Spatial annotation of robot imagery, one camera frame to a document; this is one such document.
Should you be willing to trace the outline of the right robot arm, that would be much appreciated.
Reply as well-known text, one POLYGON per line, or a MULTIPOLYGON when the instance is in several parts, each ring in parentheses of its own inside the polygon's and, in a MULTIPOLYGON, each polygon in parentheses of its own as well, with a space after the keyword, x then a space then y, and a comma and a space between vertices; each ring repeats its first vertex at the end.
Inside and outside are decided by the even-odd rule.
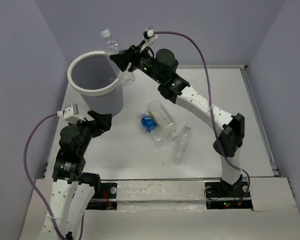
POLYGON ((142 71, 158 83, 158 91, 165 99, 188 110, 213 130, 213 148, 221 158, 220 190, 225 196, 236 193, 243 179, 238 151, 245 137, 244 116, 228 113, 201 96, 176 73, 179 62, 168 49, 154 53, 149 47, 132 45, 109 58, 123 72, 142 71))

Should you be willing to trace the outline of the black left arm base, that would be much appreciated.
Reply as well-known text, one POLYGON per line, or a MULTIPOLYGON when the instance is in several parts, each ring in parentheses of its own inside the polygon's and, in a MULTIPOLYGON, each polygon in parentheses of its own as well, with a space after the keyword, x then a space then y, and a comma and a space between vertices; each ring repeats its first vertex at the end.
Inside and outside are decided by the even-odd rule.
POLYGON ((89 201, 86 210, 114 211, 117 209, 117 182, 102 182, 100 191, 89 201))

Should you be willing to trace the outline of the blue label bottle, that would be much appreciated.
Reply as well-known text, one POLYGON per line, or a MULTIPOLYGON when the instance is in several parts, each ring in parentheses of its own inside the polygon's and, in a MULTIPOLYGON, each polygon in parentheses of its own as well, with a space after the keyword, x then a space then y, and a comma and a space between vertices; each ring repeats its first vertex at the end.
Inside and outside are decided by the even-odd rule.
POLYGON ((155 120, 145 111, 139 113, 140 123, 145 129, 147 135, 152 139, 156 146, 164 144, 163 137, 155 120))

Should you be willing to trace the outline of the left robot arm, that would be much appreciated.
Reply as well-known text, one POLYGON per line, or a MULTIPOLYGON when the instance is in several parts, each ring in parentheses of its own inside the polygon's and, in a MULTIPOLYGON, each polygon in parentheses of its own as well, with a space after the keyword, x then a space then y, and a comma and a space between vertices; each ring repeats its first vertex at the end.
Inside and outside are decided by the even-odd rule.
POLYGON ((40 240, 81 239, 86 207, 91 198, 100 194, 100 176, 84 172, 84 155, 93 138, 111 129, 113 116, 93 110, 88 115, 92 120, 81 117, 71 106, 57 112, 68 125, 60 131, 51 197, 40 240))

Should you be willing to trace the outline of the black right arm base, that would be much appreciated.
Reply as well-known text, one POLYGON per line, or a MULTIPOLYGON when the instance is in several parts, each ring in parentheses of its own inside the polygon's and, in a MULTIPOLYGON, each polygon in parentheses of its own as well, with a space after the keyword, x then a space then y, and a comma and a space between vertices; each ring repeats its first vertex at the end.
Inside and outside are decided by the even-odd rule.
POLYGON ((253 209, 251 194, 246 193, 248 187, 246 181, 242 181, 238 189, 230 192, 222 190, 219 181, 208 181, 204 183, 204 186, 203 193, 208 210, 253 209))

